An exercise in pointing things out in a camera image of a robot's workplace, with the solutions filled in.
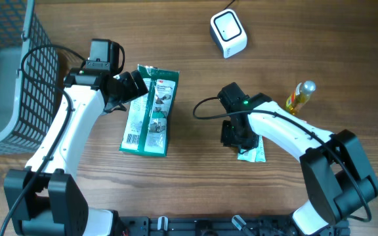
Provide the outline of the green 3M gloves packet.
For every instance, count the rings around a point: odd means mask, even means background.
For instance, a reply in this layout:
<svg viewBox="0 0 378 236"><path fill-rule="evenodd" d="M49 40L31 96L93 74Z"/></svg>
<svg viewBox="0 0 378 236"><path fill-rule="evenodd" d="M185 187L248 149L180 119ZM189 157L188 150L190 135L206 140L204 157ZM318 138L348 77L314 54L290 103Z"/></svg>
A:
<svg viewBox="0 0 378 236"><path fill-rule="evenodd" d="M120 151L165 157L169 121L179 84L179 71L138 66L148 94L130 102Z"/></svg>

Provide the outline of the yellow oil bottle silver cap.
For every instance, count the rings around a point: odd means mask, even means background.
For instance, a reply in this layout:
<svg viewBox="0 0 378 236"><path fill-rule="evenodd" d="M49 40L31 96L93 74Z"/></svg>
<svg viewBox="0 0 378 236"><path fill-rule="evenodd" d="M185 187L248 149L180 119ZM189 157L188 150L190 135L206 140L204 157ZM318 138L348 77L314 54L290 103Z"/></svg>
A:
<svg viewBox="0 0 378 236"><path fill-rule="evenodd" d="M310 100L311 95L316 90L314 81L305 81L299 83L295 90L289 95L285 102L285 110L296 115L299 110Z"/></svg>

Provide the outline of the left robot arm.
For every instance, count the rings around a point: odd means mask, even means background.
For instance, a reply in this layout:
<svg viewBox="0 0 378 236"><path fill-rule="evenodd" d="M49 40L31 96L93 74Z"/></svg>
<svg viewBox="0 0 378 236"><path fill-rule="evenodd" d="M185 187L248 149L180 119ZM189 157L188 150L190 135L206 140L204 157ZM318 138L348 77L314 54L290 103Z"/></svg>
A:
<svg viewBox="0 0 378 236"><path fill-rule="evenodd" d="M123 47L93 39L90 55L64 80L62 104L39 149L22 170L4 179L9 224L17 235L124 235L117 211L89 207L76 183L84 145L98 117L125 111L124 104L147 94L137 70L124 72Z"/></svg>

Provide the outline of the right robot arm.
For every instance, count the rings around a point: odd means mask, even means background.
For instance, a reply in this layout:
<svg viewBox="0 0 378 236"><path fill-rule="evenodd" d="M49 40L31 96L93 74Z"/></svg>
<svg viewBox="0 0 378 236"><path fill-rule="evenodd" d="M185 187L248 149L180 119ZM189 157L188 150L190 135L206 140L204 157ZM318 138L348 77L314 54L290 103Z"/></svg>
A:
<svg viewBox="0 0 378 236"><path fill-rule="evenodd" d="M291 217L299 233L321 232L378 197L378 179L351 131L334 134L313 127L267 95L246 95L236 83L223 87L217 98L230 116L222 124L224 146L258 154L259 139L265 137L300 163L308 201Z"/></svg>

